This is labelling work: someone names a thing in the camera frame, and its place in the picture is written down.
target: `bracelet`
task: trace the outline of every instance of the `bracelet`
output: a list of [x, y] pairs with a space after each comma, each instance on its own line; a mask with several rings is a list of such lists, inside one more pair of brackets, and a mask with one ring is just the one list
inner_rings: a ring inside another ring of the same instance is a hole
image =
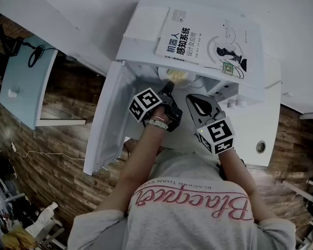
[[151, 116], [150, 118], [152, 118], [152, 117], [154, 117], [154, 118], [157, 118], [157, 119], [159, 119], [159, 120], [162, 120], [164, 123], [166, 122], [163, 118], [160, 118], [160, 117], [158, 117], [158, 116]]

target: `light blue panel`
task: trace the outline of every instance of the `light blue panel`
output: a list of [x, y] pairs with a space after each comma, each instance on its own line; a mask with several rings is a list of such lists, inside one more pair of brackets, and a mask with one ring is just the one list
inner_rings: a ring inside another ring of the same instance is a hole
[[[27, 38], [24, 42], [35, 47], [53, 47], [37, 36]], [[46, 50], [36, 64], [29, 68], [28, 61], [33, 51], [28, 46], [21, 46], [18, 55], [9, 58], [0, 92], [0, 103], [34, 130], [45, 76], [52, 66], [51, 59], [55, 50]], [[18, 93], [16, 98], [8, 97], [9, 89]]]

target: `watch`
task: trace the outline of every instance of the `watch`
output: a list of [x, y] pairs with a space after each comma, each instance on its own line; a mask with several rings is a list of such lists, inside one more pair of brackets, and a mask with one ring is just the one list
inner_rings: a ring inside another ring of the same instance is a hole
[[164, 129], [164, 130], [168, 129], [168, 125], [166, 123], [163, 123], [163, 122], [155, 120], [155, 119], [147, 119], [147, 120], [145, 120], [145, 124], [157, 126], [157, 127]]

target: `gray t-shirt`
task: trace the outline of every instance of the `gray t-shirt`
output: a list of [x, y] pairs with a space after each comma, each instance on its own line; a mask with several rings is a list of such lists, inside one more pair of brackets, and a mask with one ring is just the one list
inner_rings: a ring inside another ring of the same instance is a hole
[[117, 210], [76, 217], [68, 249], [295, 249], [294, 224], [255, 224], [246, 192], [223, 181], [214, 162], [165, 152], [150, 178], [127, 219]]

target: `person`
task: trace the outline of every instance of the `person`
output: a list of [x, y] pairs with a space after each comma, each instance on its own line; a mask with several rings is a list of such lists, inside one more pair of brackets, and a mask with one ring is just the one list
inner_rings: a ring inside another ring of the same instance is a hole
[[[169, 122], [162, 106], [151, 119]], [[112, 193], [75, 217], [68, 249], [295, 249], [295, 225], [264, 204], [234, 149], [219, 154], [224, 181], [197, 154], [163, 151], [154, 165], [164, 135], [146, 125]]]
[[7, 218], [7, 224], [1, 226], [1, 231], [4, 234], [2, 236], [2, 242], [5, 248], [10, 250], [23, 250], [37, 247], [39, 241], [48, 234], [55, 223], [61, 224], [58, 220], [53, 218], [53, 211], [57, 207], [58, 204], [53, 202], [39, 214], [34, 224], [25, 229], [19, 222], [11, 221]]

